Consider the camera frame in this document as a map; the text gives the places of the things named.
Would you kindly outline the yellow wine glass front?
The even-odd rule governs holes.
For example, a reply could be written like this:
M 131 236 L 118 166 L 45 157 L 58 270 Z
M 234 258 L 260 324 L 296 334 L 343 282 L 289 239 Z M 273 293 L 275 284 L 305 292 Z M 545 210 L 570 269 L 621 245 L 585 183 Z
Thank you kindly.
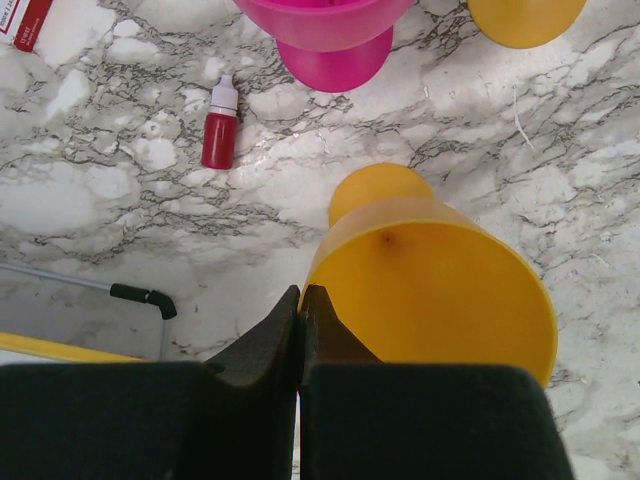
M 470 15 L 493 42 L 514 49 L 544 45 L 568 30 L 585 0 L 468 0 Z

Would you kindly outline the pink plastic wine glass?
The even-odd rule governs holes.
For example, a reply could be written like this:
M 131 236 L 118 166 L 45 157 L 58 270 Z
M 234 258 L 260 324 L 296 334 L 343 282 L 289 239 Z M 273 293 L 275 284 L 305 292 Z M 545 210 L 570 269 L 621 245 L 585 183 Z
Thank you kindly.
M 413 3 L 246 0 L 236 5 L 276 40 L 282 62 L 297 80 L 340 93 L 377 74 L 391 51 L 394 24 Z

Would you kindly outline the yellow wine glass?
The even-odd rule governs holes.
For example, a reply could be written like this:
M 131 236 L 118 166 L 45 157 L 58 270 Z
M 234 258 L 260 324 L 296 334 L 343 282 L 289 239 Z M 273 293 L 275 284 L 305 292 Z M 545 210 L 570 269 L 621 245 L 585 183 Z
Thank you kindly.
M 544 45 L 568 30 L 585 0 L 468 0 L 470 15 L 493 42 L 514 49 Z
M 558 326 L 539 275 L 439 201 L 415 171 L 380 163 L 336 188 L 306 278 L 387 363 L 516 366 L 550 382 Z

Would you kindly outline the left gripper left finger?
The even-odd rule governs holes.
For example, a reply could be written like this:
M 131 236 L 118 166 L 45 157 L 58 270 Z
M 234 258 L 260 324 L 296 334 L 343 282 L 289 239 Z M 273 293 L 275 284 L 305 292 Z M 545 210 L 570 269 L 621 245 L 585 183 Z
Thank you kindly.
M 287 479 L 297 287 L 200 362 L 1 369 L 5 479 Z

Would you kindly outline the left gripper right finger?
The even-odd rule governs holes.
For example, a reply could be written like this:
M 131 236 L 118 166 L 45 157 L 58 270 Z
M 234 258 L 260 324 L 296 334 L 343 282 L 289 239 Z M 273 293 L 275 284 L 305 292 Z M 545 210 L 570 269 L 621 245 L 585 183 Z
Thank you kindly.
M 327 291 L 303 295 L 304 479 L 570 479 L 547 398 L 525 370 L 389 364 L 339 320 Z

